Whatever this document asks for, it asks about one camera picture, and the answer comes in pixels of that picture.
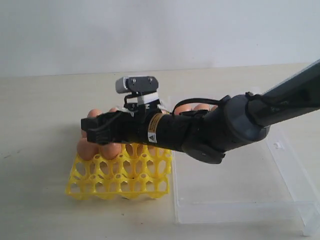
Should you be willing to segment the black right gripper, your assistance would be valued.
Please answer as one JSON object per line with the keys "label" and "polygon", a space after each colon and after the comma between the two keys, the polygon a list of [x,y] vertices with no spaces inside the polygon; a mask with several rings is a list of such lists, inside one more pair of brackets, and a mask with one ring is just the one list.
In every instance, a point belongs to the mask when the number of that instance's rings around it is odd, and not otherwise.
{"label": "black right gripper", "polygon": [[[104,126],[113,121],[113,126]],[[152,112],[143,120],[128,112],[116,111],[82,118],[80,126],[87,141],[98,145],[110,143],[144,144],[181,152],[195,120],[190,116]]]}

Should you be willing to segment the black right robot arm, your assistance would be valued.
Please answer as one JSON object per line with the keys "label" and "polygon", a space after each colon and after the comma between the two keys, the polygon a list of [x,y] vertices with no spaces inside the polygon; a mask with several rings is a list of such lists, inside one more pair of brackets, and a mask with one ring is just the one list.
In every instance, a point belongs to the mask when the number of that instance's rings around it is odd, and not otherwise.
{"label": "black right robot arm", "polygon": [[315,61],[263,94],[246,92],[220,100],[189,98],[177,103],[215,105],[214,111],[164,114],[154,76],[124,76],[115,83],[122,109],[81,120],[90,143],[144,144],[182,152],[208,164],[225,153],[263,140],[274,124],[320,108],[320,63]]}

